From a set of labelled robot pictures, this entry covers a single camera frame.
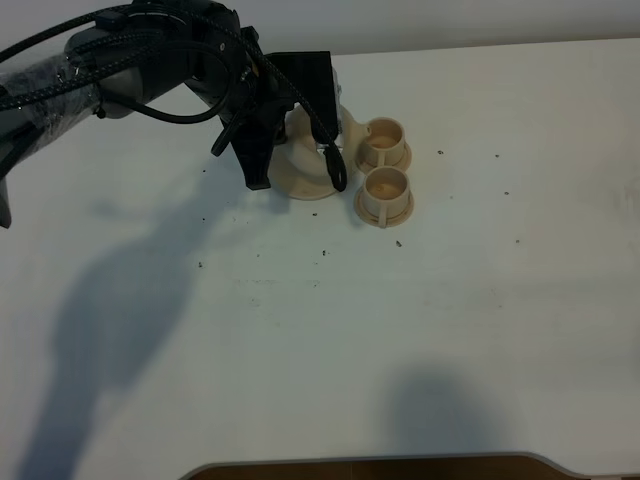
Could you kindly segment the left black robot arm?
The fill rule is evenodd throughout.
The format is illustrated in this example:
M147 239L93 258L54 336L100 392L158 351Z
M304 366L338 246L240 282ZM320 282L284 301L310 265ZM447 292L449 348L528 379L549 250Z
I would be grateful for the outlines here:
M134 1L68 20L7 49L9 59L62 33L61 54L1 79L1 172L89 116L139 113L192 125L219 118L214 155L232 148L246 185L265 189L300 82L262 52L252 27L215 1Z

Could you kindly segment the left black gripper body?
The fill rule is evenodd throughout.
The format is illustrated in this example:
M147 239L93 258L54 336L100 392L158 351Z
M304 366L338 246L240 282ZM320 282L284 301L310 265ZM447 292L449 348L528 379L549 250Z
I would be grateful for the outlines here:
M223 126L217 145L232 145L244 124L271 130L274 145L286 140L285 116L293 109L295 97L265 67L267 58L258 39L254 29L241 29L232 37L214 30L206 36L217 54L199 56L199 97L215 109Z

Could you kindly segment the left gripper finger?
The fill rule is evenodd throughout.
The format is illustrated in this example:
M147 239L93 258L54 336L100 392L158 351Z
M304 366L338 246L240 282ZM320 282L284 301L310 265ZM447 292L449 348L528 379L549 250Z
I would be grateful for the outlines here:
M231 141L246 187L250 190L271 188L268 177L274 148L274 133L260 125L244 124Z

